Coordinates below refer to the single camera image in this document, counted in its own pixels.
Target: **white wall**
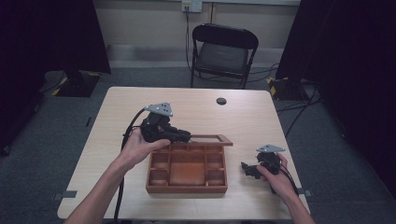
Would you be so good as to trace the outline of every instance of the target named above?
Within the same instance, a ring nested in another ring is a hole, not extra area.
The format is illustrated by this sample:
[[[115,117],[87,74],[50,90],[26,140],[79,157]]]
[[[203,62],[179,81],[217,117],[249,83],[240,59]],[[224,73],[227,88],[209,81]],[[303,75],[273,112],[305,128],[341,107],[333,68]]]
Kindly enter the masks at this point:
[[[107,45],[184,47],[186,16],[175,1],[95,1]],[[190,30],[210,21],[210,3],[202,13],[190,14]],[[215,4],[214,23],[245,28],[260,41],[260,48],[282,49],[297,6]]]
[[[262,1],[280,1],[283,5],[203,2],[203,12],[189,16],[190,32],[196,25],[210,21],[248,29],[259,38],[255,62],[278,63],[298,6],[296,0]],[[111,46],[107,51],[110,61],[142,64],[154,58],[170,62],[185,60],[187,22],[180,1],[96,0],[94,3],[105,44]]]

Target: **black folding chair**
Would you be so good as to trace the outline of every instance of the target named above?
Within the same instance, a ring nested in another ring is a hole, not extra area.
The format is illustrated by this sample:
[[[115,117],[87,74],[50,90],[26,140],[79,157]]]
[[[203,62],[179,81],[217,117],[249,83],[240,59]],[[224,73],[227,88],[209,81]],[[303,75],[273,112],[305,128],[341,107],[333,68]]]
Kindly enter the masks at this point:
[[[195,71],[240,79],[246,87],[254,54],[259,46],[257,36],[245,29],[213,23],[198,25],[192,31],[193,53],[191,84]],[[198,52],[197,42],[202,42]]]

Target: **black cable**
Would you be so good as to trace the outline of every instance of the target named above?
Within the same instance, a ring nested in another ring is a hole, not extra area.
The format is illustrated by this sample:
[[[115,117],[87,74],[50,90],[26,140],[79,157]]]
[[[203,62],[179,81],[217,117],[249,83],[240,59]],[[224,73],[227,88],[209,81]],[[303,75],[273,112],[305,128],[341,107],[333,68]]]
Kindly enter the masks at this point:
[[[53,86],[47,88],[46,90],[41,91],[40,93],[45,93],[45,92],[50,91],[50,90],[52,90],[53,88],[59,86],[59,84],[61,84],[61,82],[62,82],[63,79],[64,79],[64,71],[62,72],[61,77],[59,78],[59,80],[56,82],[55,85],[53,85]]]
[[[125,134],[123,135],[122,138],[122,144],[121,144],[121,151],[125,147],[126,142],[128,141],[129,135],[131,135],[131,132],[134,127],[134,122],[139,118],[139,116],[145,111],[145,108],[141,109],[135,116],[134,119],[131,121],[131,124],[128,126],[128,128],[125,131]],[[122,201],[122,194],[123,194],[123,187],[124,187],[124,177],[122,178],[120,182],[120,187],[119,187],[119,196],[117,198],[117,204],[116,204],[116,210],[114,211],[114,219],[113,223],[118,224],[119,223],[119,212],[120,212],[120,206],[121,206],[121,201]]]
[[[310,105],[312,99],[314,99],[315,93],[317,92],[318,86],[315,87],[314,92],[312,93],[311,98],[309,99],[308,103],[306,103],[306,105],[303,107],[303,109],[300,111],[300,113],[296,116],[296,118],[294,119],[294,121],[291,123],[291,125],[289,126],[288,130],[286,131],[285,134],[285,138],[288,137],[291,128],[293,127],[294,123],[297,121],[297,119],[303,114],[303,112],[308,108],[308,106]]]
[[[259,71],[259,72],[250,72],[250,74],[264,73],[264,72],[270,72],[270,71],[276,70],[277,67],[273,68],[275,65],[279,65],[279,63],[274,63],[273,65],[271,65],[271,69],[270,70]]]
[[[190,62],[189,62],[189,51],[190,51],[190,20],[189,20],[189,11],[188,7],[184,7],[186,12],[186,22],[187,22],[187,29],[186,29],[186,59],[187,59],[187,66],[189,67],[190,71]]]
[[[212,2],[212,8],[210,8],[210,23],[213,22],[213,7],[215,6],[215,3]]]
[[[319,97],[315,102],[310,103],[309,105],[317,104],[320,100],[321,100],[321,97]],[[295,104],[292,104],[292,105],[301,104],[301,103],[303,103],[303,102],[304,102],[304,101],[301,101],[301,102],[298,102],[298,103],[295,103]],[[300,106],[295,106],[295,107],[289,108],[289,107],[292,106],[292,105],[287,105],[287,106],[285,106],[284,108],[277,110],[276,112],[277,112],[277,113],[280,112],[280,114],[278,114],[278,115],[281,115],[282,112],[284,112],[284,111],[293,110],[293,109],[300,109],[300,108],[303,108],[303,107],[306,106],[306,105],[300,105]]]
[[[259,71],[259,72],[254,72],[254,73],[250,73],[250,74],[259,74],[259,73],[264,73],[264,72],[269,72],[268,75],[261,77],[261,78],[257,78],[257,79],[253,79],[247,82],[257,82],[257,81],[261,81],[269,76],[271,76],[272,71],[276,70],[277,68],[273,68],[275,65],[277,65],[278,63],[274,63],[273,65],[271,65],[270,69],[268,70],[264,70],[264,71]],[[240,81],[225,81],[225,80],[214,80],[214,78],[221,78],[223,76],[213,76],[213,77],[199,77],[197,75],[194,74],[195,77],[198,77],[200,79],[203,80],[209,80],[209,81],[215,81],[215,82],[221,82],[221,83],[240,83]]]
[[[291,183],[291,186],[292,186],[293,189],[294,189],[294,192],[298,195],[297,186],[296,186],[296,184],[295,184],[295,182],[294,182],[294,180],[293,180],[293,177],[291,176],[289,170],[288,170],[284,165],[282,165],[282,164],[280,164],[280,165],[281,165],[282,167],[285,168],[285,170],[283,170],[282,168],[279,168],[280,172],[282,172],[282,173],[288,178],[288,180],[289,180],[290,183]]]

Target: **person's right hand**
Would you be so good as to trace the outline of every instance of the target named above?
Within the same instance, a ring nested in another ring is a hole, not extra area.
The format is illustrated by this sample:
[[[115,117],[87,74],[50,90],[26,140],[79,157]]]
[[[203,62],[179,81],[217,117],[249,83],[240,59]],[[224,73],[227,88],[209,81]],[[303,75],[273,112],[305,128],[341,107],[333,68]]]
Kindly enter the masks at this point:
[[[150,152],[170,144],[171,142],[168,139],[160,139],[153,143],[148,143],[143,138],[140,128],[135,128],[129,135],[128,141],[119,155],[120,162],[128,170],[131,170],[136,164],[144,160]]]
[[[276,153],[276,155],[280,158],[280,162],[282,164],[280,169],[283,169],[285,172],[287,172],[288,161],[281,154]],[[277,175],[273,175],[261,165],[257,166],[257,170],[262,173],[262,180],[265,182],[268,181],[270,183],[274,191],[279,195],[284,203],[289,196],[296,195],[290,180],[282,172],[279,172]]]

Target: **wooden table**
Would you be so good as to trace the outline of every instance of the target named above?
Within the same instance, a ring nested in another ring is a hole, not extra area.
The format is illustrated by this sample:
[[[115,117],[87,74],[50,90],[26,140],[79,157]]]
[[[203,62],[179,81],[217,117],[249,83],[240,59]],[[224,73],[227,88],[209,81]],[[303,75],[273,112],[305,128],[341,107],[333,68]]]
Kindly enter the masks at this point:
[[[226,105],[216,100],[223,97]],[[146,105],[169,102],[172,126],[193,134],[224,134],[232,142],[225,148],[228,190],[225,194],[148,194],[149,157],[125,176],[120,218],[148,220],[244,220],[290,219],[289,210],[270,186],[246,176],[241,161],[257,164],[256,148],[266,144],[283,147],[289,170],[300,187],[293,160],[271,96],[267,91],[203,90],[113,87],[106,98],[82,151],[67,190],[76,198],[64,198],[58,210],[67,218],[90,192],[107,166],[120,153],[122,134],[134,115]],[[140,124],[149,112],[143,113]],[[301,195],[306,208],[308,205]],[[113,218],[117,193],[106,212]]]

